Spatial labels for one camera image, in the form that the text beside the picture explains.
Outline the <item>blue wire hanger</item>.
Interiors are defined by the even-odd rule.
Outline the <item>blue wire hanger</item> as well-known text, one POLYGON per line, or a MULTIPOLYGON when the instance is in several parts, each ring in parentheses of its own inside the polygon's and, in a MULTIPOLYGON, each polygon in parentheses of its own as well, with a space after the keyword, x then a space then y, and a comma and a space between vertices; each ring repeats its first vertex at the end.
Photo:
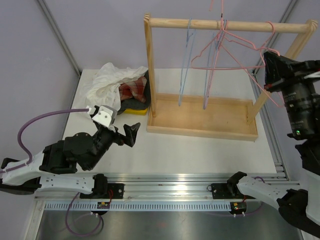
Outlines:
POLYGON ((181 106, 183 100, 184 89, 186 85, 186 80, 188 76, 188 71, 191 64, 191 57, 194 48, 195 36, 197 33, 196 29, 191 29, 192 18, 188 21, 187 32, 186 32, 186 41, 185 41, 185 50, 182 59, 182 67, 180 71, 180 88, 178 95, 178 105, 181 106))
POLYGON ((209 46, 209 54, 207 57, 207 65, 208 68, 206 70, 205 75, 205 88, 204 88, 204 95, 203 95, 203 109, 205 110, 208 106, 209 102, 209 96, 210 96, 210 90, 212 85, 212 79, 214 75, 214 68, 216 67, 218 55, 219 55, 219 46, 221 44, 223 38, 223 31, 219 31, 215 37, 212 43, 209 46))

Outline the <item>red plaid skirt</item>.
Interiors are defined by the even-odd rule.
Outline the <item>red plaid skirt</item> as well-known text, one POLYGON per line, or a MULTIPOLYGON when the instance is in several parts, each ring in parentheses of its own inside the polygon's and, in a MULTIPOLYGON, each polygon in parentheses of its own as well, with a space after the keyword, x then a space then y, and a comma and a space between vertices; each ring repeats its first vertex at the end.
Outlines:
POLYGON ((129 81, 120 85, 119 95, 120 100, 135 99, 141 103, 146 102, 144 94, 147 79, 144 76, 139 77, 137 80, 129 81))

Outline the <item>grey polka dot skirt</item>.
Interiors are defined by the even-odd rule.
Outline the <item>grey polka dot skirt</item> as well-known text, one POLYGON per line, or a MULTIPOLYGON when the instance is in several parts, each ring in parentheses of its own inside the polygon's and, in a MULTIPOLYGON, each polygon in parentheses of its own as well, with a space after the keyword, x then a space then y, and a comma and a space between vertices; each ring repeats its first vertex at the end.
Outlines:
POLYGON ((124 113, 126 109, 133 109, 133 110, 144 110, 147 109, 151 104, 151 90, 150 90, 150 81, 149 81, 149 71, 147 70, 142 77, 147 79, 147 83, 144 89, 144 95, 146 97, 145 103, 139 102, 133 98, 126 99, 120 101, 120 110, 117 111, 118 115, 124 113))

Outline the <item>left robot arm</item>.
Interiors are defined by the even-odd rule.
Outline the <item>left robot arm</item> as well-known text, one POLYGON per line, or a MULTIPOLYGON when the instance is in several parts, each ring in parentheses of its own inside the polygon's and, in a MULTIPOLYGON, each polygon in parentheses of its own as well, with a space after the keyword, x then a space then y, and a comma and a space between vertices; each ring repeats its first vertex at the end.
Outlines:
POLYGON ((108 178, 97 173, 89 177, 75 177, 77 167, 91 171, 112 144, 133 147, 140 123, 123 126, 125 134, 100 124, 94 135, 79 132, 48 145, 32 158, 18 161, 5 158, 1 169, 0 190, 13 195, 32 195, 36 191, 79 192, 82 199, 111 197, 108 178))

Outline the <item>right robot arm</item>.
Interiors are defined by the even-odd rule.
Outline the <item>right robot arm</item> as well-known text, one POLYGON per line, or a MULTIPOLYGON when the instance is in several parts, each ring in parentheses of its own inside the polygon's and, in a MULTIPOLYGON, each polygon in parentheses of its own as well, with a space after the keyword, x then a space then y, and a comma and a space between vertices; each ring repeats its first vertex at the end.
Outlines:
POLYGON ((244 172, 225 183, 207 186, 214 199, 257 199, 278 210, 290 225, 320 236, 320 96, 314 83, 320 79, 319 60, 296 61, 272 51, 263 54, 264 89, 280 92, 291 127, 289 138, 304 141, 295 148, 308 175, 308 189, 279 189, 244 172))

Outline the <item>white ruffled skirt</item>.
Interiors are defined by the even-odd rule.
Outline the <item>white ruffled skirt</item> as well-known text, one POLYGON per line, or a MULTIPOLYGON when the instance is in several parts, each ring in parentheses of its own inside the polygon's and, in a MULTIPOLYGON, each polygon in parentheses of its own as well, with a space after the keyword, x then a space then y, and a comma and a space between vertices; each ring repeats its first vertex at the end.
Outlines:
POLYGON ((120 69, 108 62, 98 70, 92 80, 83 84, 78 99, 74 101, 74 107, 105 105, 118 111, 121 108, 120 85, 137 80, 146 71, 148 68, 144 66, 136 69, 129 67, 120 69))

